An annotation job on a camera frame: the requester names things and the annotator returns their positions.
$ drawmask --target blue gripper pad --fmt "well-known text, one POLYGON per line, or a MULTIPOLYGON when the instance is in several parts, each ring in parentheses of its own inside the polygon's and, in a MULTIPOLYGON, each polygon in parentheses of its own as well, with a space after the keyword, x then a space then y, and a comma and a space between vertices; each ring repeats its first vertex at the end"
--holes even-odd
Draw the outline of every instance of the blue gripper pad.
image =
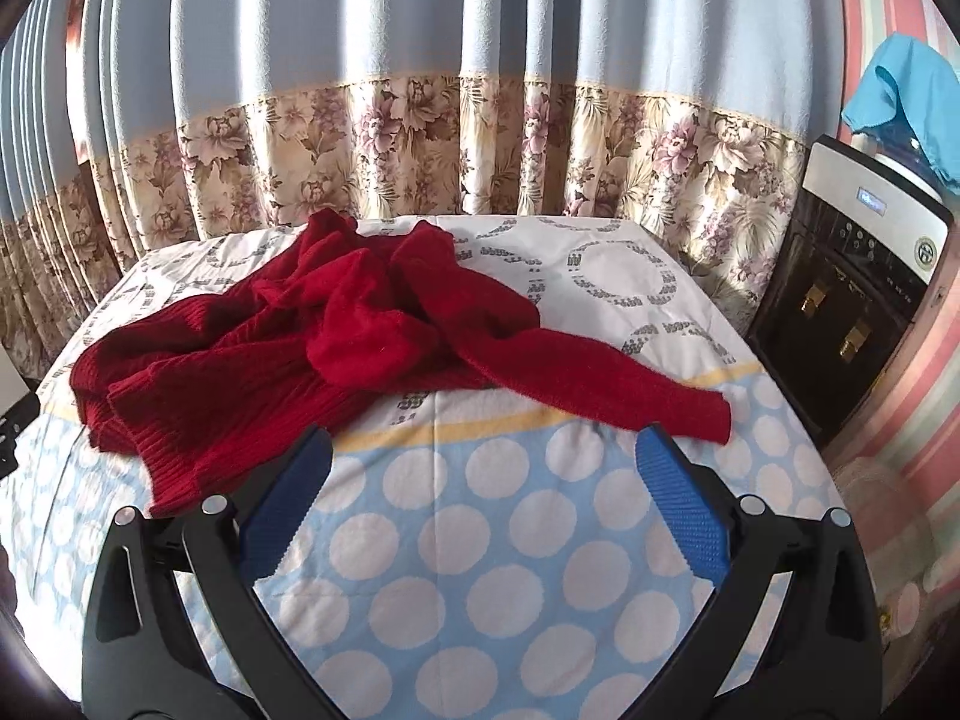
POLYGON ((333 463, 333 444, 315 430, 261 499, 240 533, 240 577, 252 585, 272 576, 323 488, 333 463))
POLYGON ((640 478, 690 570, 718 587, 730 571, 730 536, 683 467, 688 463, 669 437, 655 427, 637 434, 640 478))

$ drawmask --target bed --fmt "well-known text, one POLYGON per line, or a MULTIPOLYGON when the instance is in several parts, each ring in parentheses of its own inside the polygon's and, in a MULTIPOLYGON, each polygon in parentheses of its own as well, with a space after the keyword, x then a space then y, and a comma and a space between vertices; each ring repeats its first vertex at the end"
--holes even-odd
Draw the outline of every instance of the bed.
MULTIPOLYGON (((730 443, 679 444, 735 494, 752 491, 799 517, 840 504, 746 343, 641 227, 601 218, 430 220, 453 233, 462 266, 529 296, 545 326, 723 392, 730 443)), ((365 221, 360 230, 402 234, 415 221, 365 221)), ((21 470, 0 485, 0 541, 61 632, 69 693, 78 692, 83 611, 109 519, 151 498, 138 459, 89 446, 70 365, 112 327, 226 289, 298 229, 152 252, 85 319, 40 386, 43 413, 17 447, 21 470)), ((277 574, 256 592, 351 717, 617 717, 710 591, 651 503, 633 444, 634 434, 500 389, 385 396, 336 437, 328 483, 277 574)), ((243 689, 189 579, 181 577, 181 590, 203 651, 222 682, 243 689)), ((785 579, 771 584, 725 688, 757 663, 785 579)))

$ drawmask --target red knit fabric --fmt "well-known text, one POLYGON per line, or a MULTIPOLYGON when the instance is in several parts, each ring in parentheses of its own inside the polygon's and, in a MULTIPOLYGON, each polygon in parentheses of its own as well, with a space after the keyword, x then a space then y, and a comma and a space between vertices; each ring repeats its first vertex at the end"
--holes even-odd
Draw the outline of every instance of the red knit fabric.
POLYGON ((112 330, 70 385, 90 443, 143 458, 157 515, 277 456, 308 424, 335 434, 384 392, 505 386, 630 430, 657 421, 725 443, 731 429, 718 392, 541 328, 530 300, 457 264, 448 232, 421 221, 365 237, 333 211, 222 295, 112 330))

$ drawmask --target striped wallpaper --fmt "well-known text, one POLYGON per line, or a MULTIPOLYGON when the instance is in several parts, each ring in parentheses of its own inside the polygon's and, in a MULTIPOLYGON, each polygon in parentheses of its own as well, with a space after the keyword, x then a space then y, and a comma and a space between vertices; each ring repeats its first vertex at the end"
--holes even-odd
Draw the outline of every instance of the striped wallpaper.
MULTIPOLYGON (((932 0, 844 0, 847 57, 844 103, 871 56, 892 32, 934 47, 960 74, 960 45, 932 0)), ((842 140, 850 138, 841 127, 842 140)), ((874 457, 897 469, 925 507, 941 560, 928 576, 941 604, 960 599, 960 277, 958 245, 944 252, 925 338, 902 375, 867 405, 827 455, 832 466, 874 457)))

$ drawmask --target round logo sticker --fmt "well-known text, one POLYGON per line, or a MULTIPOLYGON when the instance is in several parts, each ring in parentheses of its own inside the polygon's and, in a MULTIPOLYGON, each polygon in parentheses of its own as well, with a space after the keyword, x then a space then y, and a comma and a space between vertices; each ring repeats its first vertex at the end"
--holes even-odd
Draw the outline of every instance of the round logo sticker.
POLYGON ((913 256, 917 258, 917 265, 929 271, 937 263, 937 245, 926 236, 918 238, 913 256))

